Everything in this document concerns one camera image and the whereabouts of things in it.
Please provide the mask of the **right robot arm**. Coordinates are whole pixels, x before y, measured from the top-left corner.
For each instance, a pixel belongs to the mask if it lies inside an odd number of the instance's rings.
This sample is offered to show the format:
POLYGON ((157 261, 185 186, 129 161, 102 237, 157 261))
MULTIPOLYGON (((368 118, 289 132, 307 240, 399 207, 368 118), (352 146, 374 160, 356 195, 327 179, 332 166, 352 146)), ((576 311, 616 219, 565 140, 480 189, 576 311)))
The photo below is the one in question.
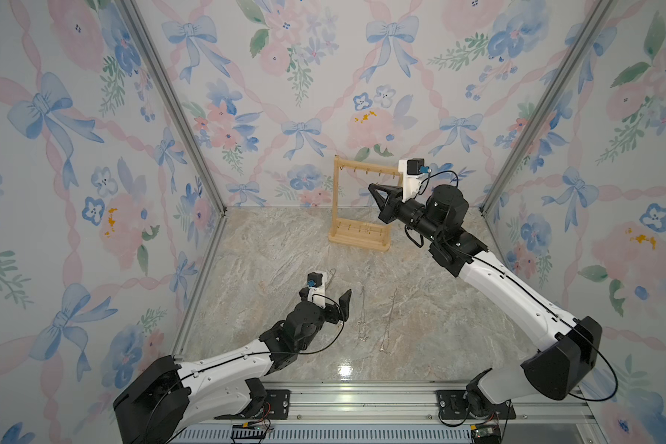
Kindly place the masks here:
POLYGON ((469 411, 481 417, 516 398, 540 394, 562 401, 571 396, 602 357, 601 325, 553 305, 466 231, 469 205, 458 188, 440 185, 425 203, 399 186, 371 184, 368 190, 382 222, 399 221, 407 233, 417 233, 417 247, 427 247, 438 265, 486 295, 536 347, 521 363, 489 369, 472 379, 465 389, 469 411))

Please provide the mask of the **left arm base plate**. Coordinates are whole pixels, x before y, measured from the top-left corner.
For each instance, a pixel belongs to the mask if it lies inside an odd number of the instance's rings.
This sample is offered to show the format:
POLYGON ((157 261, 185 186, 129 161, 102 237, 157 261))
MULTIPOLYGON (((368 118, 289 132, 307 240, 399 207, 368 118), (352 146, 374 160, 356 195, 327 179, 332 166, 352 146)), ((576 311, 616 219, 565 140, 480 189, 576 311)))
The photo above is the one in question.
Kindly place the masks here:
POLYGON ((289 390, 267 390, 262 401, 252 401, 237 417, 246 420, 286 420, 289 418, 291 395, 289 390))

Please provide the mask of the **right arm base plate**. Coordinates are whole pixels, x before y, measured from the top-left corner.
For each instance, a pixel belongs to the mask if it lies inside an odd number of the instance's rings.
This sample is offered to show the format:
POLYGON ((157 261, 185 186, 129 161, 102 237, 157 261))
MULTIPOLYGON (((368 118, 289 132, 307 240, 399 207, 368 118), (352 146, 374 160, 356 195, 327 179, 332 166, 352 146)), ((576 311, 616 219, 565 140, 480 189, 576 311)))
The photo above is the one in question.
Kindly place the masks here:
POLYGON ((469 395, 466 390, 437 390, 435 396, 442 420, 481 420, 492 414, 501 420, 517 417, 510 403, 491 405, 477 395, 469 395))

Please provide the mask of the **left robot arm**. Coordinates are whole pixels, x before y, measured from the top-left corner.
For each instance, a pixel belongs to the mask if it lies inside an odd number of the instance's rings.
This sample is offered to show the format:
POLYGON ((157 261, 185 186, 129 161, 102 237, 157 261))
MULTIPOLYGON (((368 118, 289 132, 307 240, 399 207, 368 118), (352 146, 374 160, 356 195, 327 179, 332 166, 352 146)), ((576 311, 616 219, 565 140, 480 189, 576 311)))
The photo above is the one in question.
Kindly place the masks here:
POLYGON ((353 293, 338 300, 301 300, 258 339, 228 353, 178 363, 171 355, 152 362, 113 403, 125 443, 167 443, 185 428, 208 420, 251 418, 264 406, 265 376, 310 353, 323 325, 344 325, 353 293))

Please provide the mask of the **wooden jewelry display stand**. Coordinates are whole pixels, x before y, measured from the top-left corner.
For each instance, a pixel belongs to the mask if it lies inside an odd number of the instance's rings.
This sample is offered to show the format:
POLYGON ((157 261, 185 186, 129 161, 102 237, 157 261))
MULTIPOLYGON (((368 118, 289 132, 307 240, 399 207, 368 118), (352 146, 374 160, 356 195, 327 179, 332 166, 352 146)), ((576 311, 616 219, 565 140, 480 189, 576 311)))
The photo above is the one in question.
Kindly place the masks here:
POLYGON ((377 252, 387 252, 390 249, 390 226, 384 225, 374 218, 375 205, 370 201, 371 196, 364 182, 360 191, 363 193, 355 203, 368 203, 367 207, 340 207, 340 175, 350 173, 354 179, 356 174, 363 172, 373 179, 395 179, 401 185, 401 173, 393 166, 381 166, 372 163, 344 159, 338 155, 334 158, 334 172, 332 176, 333 190, 331 192, 331 223, 327 238, 330 242, 377 252))

